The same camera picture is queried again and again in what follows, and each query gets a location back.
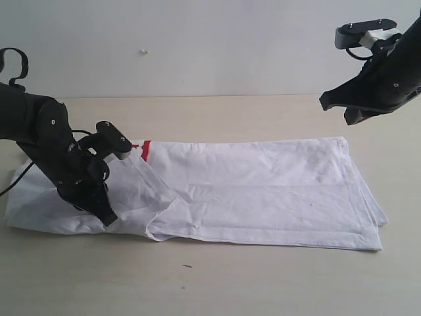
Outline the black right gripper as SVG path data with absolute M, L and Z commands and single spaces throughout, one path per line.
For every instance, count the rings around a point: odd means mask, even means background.
M 356 125 L 372 117 L 394 112 L 420 96 L 420 19 L 387 52 L 366 78 L 354 77 L 324 92 L 323 110 L 346 107 L 347 125 Z

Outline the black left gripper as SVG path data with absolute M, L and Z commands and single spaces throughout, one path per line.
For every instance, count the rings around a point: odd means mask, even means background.
M 110 206 L 107 164 L 83 150 L 73 132 L 19 142 L 19 148 L 54 184 L 59 196 L 79 211 L 97 217 L 105 226 L 118 218 Z

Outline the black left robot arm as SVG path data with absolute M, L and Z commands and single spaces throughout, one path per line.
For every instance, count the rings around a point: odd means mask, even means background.
M 63 200 L 105 226 L 115 222 L 109 168 L 74 139 L 64 104 L 1 84 L 1 138 L 16 142 Z

